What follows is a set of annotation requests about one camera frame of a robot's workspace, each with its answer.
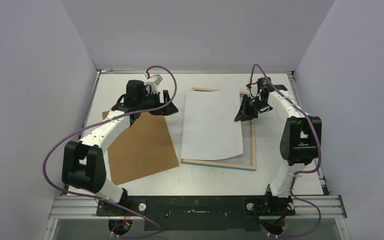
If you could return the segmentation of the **brown cardboard backing board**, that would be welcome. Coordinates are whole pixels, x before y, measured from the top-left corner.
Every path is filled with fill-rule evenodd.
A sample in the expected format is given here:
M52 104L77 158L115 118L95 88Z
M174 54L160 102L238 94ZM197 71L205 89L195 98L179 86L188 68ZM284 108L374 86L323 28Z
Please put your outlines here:
M107 153L116 185L179 166L165 117L147 112L114 140Z

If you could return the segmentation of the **wooden picture frame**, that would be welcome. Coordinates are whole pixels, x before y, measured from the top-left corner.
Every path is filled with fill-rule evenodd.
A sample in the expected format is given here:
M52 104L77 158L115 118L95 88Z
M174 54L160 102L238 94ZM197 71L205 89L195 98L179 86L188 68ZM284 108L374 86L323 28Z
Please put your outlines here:
M191 91L209 92L218 90L207 88L193 88ZM242 100L243 95L246 95L246 93L240 92L240 102ZM181 163L248 171L256 170L256 140L254 123L252 121L240 123L242 126L243 154L222 160L192 160L182 159L180 157Z

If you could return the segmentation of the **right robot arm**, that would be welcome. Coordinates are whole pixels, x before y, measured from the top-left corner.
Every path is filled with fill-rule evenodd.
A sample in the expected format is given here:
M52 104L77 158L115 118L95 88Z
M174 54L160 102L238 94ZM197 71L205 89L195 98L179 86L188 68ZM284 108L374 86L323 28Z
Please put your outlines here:
M290 98L285 86L273 85L270 78L260 78L246 87L249 93L242 98L235 122L250 121L269 111L275 111L284 122L279 144L283 162L267 187L263 210L269 215L292 211L291 191L296 179L319 156L321 119L309 116Z

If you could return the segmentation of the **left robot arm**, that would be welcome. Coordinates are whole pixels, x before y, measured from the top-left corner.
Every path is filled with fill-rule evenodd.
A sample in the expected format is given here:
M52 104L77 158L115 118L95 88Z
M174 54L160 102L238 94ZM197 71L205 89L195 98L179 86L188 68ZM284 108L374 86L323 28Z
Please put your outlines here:
M62 182L83 189L105 200L116 215L128 211L128 192L107 179L104 153L114 140L141 116L149 112L155 116L169 116L178 112L169 92L158 91L160 75L147 79L129 80L126 93L111 107L104 124L93 129L78 141L69 141L64 148Z

